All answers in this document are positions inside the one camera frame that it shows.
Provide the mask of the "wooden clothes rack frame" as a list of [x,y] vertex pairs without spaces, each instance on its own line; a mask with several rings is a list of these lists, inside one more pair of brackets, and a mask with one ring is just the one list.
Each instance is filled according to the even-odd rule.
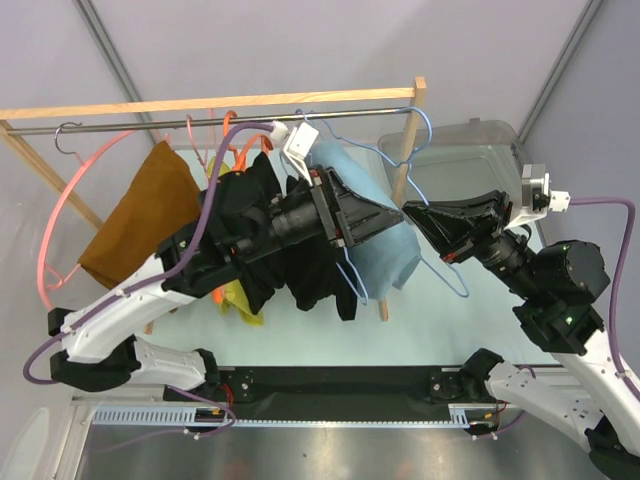
[[148,102],[128,102],[118,104],[96,104],[85,106],[65,106],[65,107],[39,107],[26,109],[6,109],[1,113],[1,139],[14,151],[16,155],[30,166],[51,188],[58,193],[58,202],[53,209],[47,227],[45,229],[39,257],[37,260],[37,286],[40,297],[43,301],[49,299],[51,291],[63,287],[67,281],[64,276],[57,276],[53,284],[46,284],[47,275],[56,275],[46,261],[49,243],[56,226],[58,217],[65,205],[70,205],[76,213],[88,224],[95,227],[96,233],[103,226],[105,220],[100,220],[84,201],[75,193],[77,183],[86,172],[103,156],[111,147],[116,145],[133,132],[138,130],[158,130],[159,123],[144,121],[130,127],[116,125],[111,127],[113,138],[106,142],[90,157],[82,159],[76,173],[69,181],[64,181],[56,171],[47,164],[36,150],[26,141],[23,133],[10,125],[11,120],[26,120],[39,118],[62,118],[74,116],[98,116],[116,114],[142,114],[173,112],[187,110],[215,110],[225,108],[232,110],[235,107],[258,107],[274,105],[302,105],[311,103],[335,103],[335,102],[355,102],[408,99],[414,106],[419,106],[424,100],[426,92],[426,82],[423,78],[415,79],[413,86],[406,88],[378,88],[360,90],[341,90],[327,92],[308,93],[286,93],[286,94],[265,94],[248,95],[187,100],[166,100]]

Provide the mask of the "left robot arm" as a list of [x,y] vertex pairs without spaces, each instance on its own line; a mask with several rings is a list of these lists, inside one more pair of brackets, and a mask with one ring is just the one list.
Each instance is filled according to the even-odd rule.
[[222,380],[211,352],[155,346],[136,330],[233,280],[254,273],[277,280],[303,241],[354,247],[403,220],[332,168],[314,170],[312,179],[284,195],[270,161],[260,157],[214,181],[201,194],[200,219],[162,242],[128,279],[83,310],[49,312],[49,332],[61,342],[49,360],[52,379],[85,392],[158,384],[214,397]]

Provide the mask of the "light blue wire hanger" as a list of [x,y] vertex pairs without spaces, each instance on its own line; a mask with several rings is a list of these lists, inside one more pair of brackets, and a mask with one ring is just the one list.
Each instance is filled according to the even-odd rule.
[[[413,159],[414,157],[418,154],[421,153],[425,148],[429,147],[432,143],[433,140],[433,126],[432,126],[432,122],[430,120],[430,118],[428,117],[428,115],[419,107],[415,107],[415,106],[409,106],[409,107],[404,107],[404,108],[399,108],[399,109],[395,109],[392,111],[393,114],[412,114],[412,113],[417,113],[419,115],[419,117],[424,121],[424,124],[426,126],[426,131],[427,131],[427,139],[426,141],[422,144],[419,145],[418,147],[413,147],[410,146],[410,153],[406,156],[406,159],[402,162],[395,162],[393,161],[386,153],[384,153],[382,150],[380,150],[378,147],[373,147],[371,145],[367,145],[361,142],[356,142],[354,140],[351,140],[349,138],[346,138],[344,136],[340,136],[337,135],[334,130],[332,129],[331,125],[326,121],[326,120],[322,120],[322,122],[325,124],[326,128],[328,129],[329,133],[336,139],[339,141],[343,141],[346,142],[347,144],[351,145],[351,146],[355,146],[355,147],[359,147],[359,148],[363,148],[365,150],[369,150],[372,151],[374,153],[376,153],[377,155],[379,155],[383,160],[385,160],[388,164],[390,164],[392,167],[399,169],[401,166],[406,166],[408,168],[408,173],[407,173],[407,181],[408,183],[411,185],[411,187],[416,191],[416,193],[418,194],[419,198],[420,198],[420,202],[419,205],[420,206],[429,206],[430,205],[430,201],[428,200],[428,198],[426,197],[426,195],[424,194],[424,192],[421,190],[421,188],[418,186],[418,184],[411,178],[411,171],[413,168]],[[469,288],[467,286],[467,283],[464,279],[464,277],[460,274],[460,272],[453,266],[448,265],[447,268],[452,271],[455,276],[457,277],[457,279],[459,280],[462,289],[459,290],[457,289],[449,280],[447,280],[427,259],[424,258],[424,255],[422,253],[419,253],[418,255],[418,261],[422,264],[424,264],[433,274],[436,275],[436,277],[443,282],[446,287],[448,289],[450,289],[455,295],[457,295],[460,298],[463,299],[467,299],[470,296],[470,291]]]

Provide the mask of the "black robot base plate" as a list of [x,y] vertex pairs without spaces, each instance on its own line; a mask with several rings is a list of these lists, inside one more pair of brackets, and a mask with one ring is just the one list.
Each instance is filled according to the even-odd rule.
[[440,366],[237,367],[220,375],[212,398],[253,418],[432,420],[450,404],[479,401],[457,371]]

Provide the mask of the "black trousers on blue hanger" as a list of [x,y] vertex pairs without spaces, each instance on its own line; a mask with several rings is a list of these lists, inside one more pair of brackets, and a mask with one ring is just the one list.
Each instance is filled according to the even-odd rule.
[[352,289],[355,273],[348,269],[345,254],[327,236],[322,223],[297,225],[284,236],[284,279],[300,310],[311,310],[319,300],[333,296],[343,321],[355,319],[357,294]]

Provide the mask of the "clear plastic bin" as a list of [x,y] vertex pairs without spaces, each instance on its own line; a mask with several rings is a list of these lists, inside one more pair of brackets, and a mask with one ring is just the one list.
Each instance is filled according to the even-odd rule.
[[522,170],[530,162],[505,121],[475,119],[436,127],[431,144],[412,159],[398,204],[461,201],[498,190],[519,209]]

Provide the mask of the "brown trousers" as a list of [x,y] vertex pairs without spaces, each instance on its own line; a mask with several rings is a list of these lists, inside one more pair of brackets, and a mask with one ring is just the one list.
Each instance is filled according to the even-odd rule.
[[187,163],[167,142],[157,144],[78,263],[103,287],[114,288],[160,243],[198,219],[198,196]]

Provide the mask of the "yellow trousers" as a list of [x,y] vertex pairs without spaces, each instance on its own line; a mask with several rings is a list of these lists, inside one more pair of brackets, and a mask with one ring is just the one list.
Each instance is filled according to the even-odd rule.
[[[207,169],[207,179],[211,180],[213,176],[214,164],[213,160]],[[221,166],[220,176],[230,171],[244,171],[246,169],[246,159],[239,157],[235,161],[233,167],[226,164]],[[221,287],[214,289],[210,294],[212,301],[217,305],[222,315],[227,315],[232,309],[238,312],[240,318],[248,325],[262,326],[264,325],[264,316],[261,311],[253,313],[250,309],[248,296],[239,280],[234,280]]]

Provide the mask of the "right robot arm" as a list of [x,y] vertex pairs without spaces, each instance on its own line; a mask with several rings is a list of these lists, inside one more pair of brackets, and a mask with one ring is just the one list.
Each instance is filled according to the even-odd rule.
[[487,349],[459,371],[473,401],[504,401],[587,451],[609,479],[639,476],[639,383],[622,368],[613,323],[593,305],[610,279],[599,247],[556,242],[534,252],[513,232],[527,220],[504,192],[462,201],[408,201],[403,212],[449,265],[474,258],[523,299],[513,313],[527,338],[580,382],[582,401],[554,390]]

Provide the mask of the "black trousers on orange hanger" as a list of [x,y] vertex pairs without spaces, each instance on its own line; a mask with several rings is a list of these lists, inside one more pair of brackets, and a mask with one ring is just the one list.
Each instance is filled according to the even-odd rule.
[[216,190],[220,215],[235,243],[249,247],[240,252],[240,282],[252,313],[258,313],[285,284],[284,261],[275,249],[270,207],[282,194],[269,157],[258,154],[242,172],[223,175]]

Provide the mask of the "orange plastic hanger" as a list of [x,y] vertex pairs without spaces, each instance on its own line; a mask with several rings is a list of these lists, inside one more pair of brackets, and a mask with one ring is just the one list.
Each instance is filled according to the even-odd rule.
[[[226,136],[230,130],[230,120],[237,116],[236,112],[229,110],[223,119],[223,135]],[[265,155],[268,155],[274,150],[274,146],[269,137],[264,134],[255,134],[245,144],[245,146],[238,150],[235,146],[229,145],[228,151],[231,151],[234,155],[235,163],[231,167],[232,171],[245,171],[247,168],[247,156],[249,151],[255,142],[260,141],[260,151]],[[240,300],[249,301],[249,294],[247,293],[247,287],[240,281],[231,282],[223,287],[216,288],[212,293],[213,301],[222,305],[224,302],[229,304],[237,304]]]

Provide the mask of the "light blue trousers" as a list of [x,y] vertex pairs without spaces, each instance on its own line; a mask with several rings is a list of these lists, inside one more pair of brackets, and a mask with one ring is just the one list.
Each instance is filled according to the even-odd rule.
[[[311,166],[332,168],[343,183],[360,196],[393,208],[390,195],[380,183],[339,143],[322,141],[310,151]],[[390,289],[400,290],[413,274],[421,258],[417,235],[404,221],[384,230],[364,243],[348,249],[368,297],[382,300]]]

